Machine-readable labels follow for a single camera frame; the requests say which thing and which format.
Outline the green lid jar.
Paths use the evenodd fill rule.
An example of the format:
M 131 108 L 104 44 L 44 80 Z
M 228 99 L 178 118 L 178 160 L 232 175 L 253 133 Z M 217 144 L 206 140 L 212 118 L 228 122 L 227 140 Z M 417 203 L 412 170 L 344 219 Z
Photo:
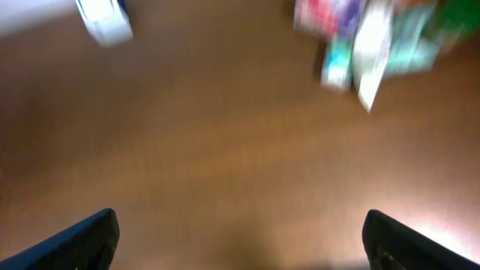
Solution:
M 479 31 L 479 0 L 439 1 L 423 35 L 447 53 Z

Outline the teal blue tissue pack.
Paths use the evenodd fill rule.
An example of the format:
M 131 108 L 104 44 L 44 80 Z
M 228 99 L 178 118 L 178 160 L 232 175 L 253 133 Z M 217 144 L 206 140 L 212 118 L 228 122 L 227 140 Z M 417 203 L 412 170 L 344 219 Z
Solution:
M 349 40 L 334 37 L 328 44 L 322 63 L 320 83 L 323 86 L 344 93 L 352 85 L 352 51 L 353 45 Z

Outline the red purple tissue package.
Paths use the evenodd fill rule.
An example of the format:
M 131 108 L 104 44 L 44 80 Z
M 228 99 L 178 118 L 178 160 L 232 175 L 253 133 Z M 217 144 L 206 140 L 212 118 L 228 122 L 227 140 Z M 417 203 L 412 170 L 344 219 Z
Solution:
M 352 40 L 365 5 L 365 0 L 296 0 L 294 26 L 315 36 Z

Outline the teal wet wipes pack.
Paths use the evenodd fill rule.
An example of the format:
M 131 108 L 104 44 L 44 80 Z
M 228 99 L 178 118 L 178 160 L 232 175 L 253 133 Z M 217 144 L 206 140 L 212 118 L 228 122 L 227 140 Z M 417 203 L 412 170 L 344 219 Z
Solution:
M 430 70 L 438 56 L 439 47 L 422 36 L 437 1 L 407 7 L 394 16 L 391 50 L 385 77 Z

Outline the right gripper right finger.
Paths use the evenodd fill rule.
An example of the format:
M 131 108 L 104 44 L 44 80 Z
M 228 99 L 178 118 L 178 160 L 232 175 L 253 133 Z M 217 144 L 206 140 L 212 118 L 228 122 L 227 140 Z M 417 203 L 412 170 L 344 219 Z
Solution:
M 479 270 L 479 264 L 376 209 L 367 213 L 362 241 L 371 269 Z

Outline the white bamboo print tube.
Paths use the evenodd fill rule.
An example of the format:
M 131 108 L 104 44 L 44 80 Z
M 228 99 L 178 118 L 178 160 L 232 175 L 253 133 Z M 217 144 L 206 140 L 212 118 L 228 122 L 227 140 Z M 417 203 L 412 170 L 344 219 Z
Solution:
M 352 48 L 352 72 L 358 99 L 371 111 L 389 60 L 395 3 L 370 0 Z

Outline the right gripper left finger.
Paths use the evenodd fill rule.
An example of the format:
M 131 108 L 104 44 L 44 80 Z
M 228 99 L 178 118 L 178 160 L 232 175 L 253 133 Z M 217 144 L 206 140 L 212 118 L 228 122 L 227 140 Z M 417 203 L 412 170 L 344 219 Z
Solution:
M 2 269 L 108 269 L 119 243 L 116 213 L 105 208 L 1 261 Z

